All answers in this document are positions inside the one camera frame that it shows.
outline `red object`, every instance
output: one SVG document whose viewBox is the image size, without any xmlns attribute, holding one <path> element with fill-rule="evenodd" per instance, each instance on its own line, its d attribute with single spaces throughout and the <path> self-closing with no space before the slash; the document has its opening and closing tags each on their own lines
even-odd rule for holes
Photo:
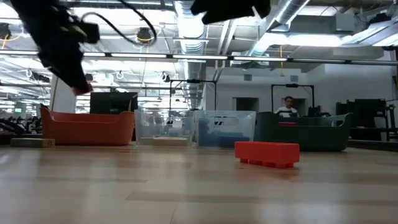
<svg viewBox="0 0 398 224">
<path fill-rule="evenodd" d="M 93 86 L 90 83 L 87 83 L 87 85 L 88 85 L 88 90 L 89 91 L 86 92 L 86 93 L 91 93 L 93 91 Z M 78 90 L 78 89 L 76 89 L 74 87 L 72 88 L 72 92 L 73 92 L 73 94 L 75 94 L 75 96 L 86 94 L 86 93 L 84 93 L 84 92 L 82 92 L 82 91 L 80 91 L 80 90 Z"/>
<path fill-rule="evenodd" d="M 123 146 L 131 142 L 134 113 L 72 114 L 40 109 L 43 138 L 56 145 Z"/>
<path fill-rule="evenodd" d="M 291 168 L 300 160 L 300 146 L 278 142 L 235 142 L 235 157 L 242 163 Z"/>
<path fill-rule="evenodd" d="M 296 126 L 297 123 L 295 123 L 295 122 L 279 122 L 279 125 L 281 125 L 281 126 Z"/>
</svg>

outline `clear plastic bin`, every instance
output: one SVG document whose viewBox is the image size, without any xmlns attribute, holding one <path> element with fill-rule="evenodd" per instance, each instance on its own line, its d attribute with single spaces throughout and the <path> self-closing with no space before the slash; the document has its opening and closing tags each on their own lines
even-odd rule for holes
<svg viewBox="0 0 398 224">
<path fill-rule="evenodd" d="M 233 148 L 235 141 L 253 141 L 256 112 L 196 111 L 197 146 Z"/>
<path fill-rule="evenodd" d="M 165 145 L 166 141 L 180 146 L 190 142 L 193 111 L 135 110 L 134 115 L 137 145 Z"/>
</svg>

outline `dark green bin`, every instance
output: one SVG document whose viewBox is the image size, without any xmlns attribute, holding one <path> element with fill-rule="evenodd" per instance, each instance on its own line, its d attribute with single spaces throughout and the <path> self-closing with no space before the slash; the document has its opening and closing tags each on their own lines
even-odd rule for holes
<svg viewBox="0 0 398 224">
<path fill-rule="evenodd" d="M 343 151 L 347 148 L 351 118 L 351 113 L 327 118 L 279 118 L 272 112 L 262 112 L 256 116 L 254 140 L 297 143 L 301 151 Z"/>
</svg>

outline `orange plastic basket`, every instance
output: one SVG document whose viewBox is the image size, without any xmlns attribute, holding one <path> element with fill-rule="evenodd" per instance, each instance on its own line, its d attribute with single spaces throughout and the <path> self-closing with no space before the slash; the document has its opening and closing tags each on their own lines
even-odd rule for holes
<svg viewBox="0 0 398 224">
<path fill-rule="evenodd" d="M 43 138 L 56 145 L 123 146 L 131 142 L 134 113 L 71 114 L 41 108 Z"/>
</svg>

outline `person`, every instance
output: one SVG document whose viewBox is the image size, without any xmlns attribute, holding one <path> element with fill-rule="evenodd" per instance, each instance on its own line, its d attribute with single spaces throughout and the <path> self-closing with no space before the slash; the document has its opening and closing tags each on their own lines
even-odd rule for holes
<svg viewBox="0 0 398 224">
<path fill-rule="evenodd" d="M 291 96 L 286 96 L 285 97 L 285 106 L 279 108 L 277 111 L 275 111 L 275 114 L 284 117 L 284 118 L 290 118 L 290 117 L 298 117 L 299 113 L 297 112 L 296 109 L 293 108 L 293 97 Z"/>
</svg>

